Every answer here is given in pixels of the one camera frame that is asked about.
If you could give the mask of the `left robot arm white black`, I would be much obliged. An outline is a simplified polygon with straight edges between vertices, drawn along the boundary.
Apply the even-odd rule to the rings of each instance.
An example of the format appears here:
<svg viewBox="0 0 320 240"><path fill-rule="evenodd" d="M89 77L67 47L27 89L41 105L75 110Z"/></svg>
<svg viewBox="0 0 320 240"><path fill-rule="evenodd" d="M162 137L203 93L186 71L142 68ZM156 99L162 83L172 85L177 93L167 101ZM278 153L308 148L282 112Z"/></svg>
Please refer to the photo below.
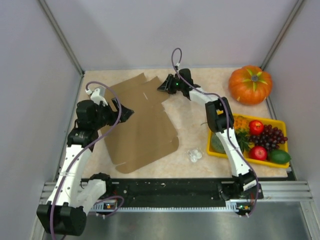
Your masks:
<svg viewBox="0 0 320 240"><path fill-rule="evenodd" d="M104 173L91 176L87 186L79 190L82 174L91 157L95 144L105 136L98 131L126 122L133 110L112 99L113 110L104 98L82 100L76 106L76 120L67 136L65 159L57 182L46 203L39 204L36 215L45 232L56 239L58 235L80 236L86 227L87 216L102 198L109 198L114 191L111 178Z"/></svg>

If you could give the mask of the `brown cardboard box sheet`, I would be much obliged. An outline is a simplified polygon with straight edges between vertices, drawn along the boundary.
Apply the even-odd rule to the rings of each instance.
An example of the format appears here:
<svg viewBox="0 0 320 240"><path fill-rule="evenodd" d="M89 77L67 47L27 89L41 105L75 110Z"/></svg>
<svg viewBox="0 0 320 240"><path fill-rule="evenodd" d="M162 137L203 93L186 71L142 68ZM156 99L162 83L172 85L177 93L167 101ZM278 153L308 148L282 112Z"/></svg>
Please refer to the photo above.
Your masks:
<svg viewBox="0 0 320 240"><path fill-rule="evenodd" d="M179 147L178 132L162 105L169 95L157 90L160 85L157 76L147 80L141 73L111 87L122 109L133 111L104 138L110 159L122 174L145 167Z"/></svg>

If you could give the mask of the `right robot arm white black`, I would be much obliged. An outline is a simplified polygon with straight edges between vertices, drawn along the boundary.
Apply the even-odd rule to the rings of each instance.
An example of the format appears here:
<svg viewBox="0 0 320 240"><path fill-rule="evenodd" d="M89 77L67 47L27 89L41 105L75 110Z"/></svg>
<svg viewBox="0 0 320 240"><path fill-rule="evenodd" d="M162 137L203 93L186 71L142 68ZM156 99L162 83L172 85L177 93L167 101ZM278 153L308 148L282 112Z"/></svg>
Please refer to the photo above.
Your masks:
<svg viewBox="0 0 320 240"><path fill-rule="evenodd" d="M175 74L169 74L157 90L171 95L181 92L184 97L205 108L207 125L222 143L230 162L234 194L239 198L245 198L254 190L256 201L259 196L259 181L237 142L234 117L227 98L205 92L193 82L188 68L173 68Z"/></svg>

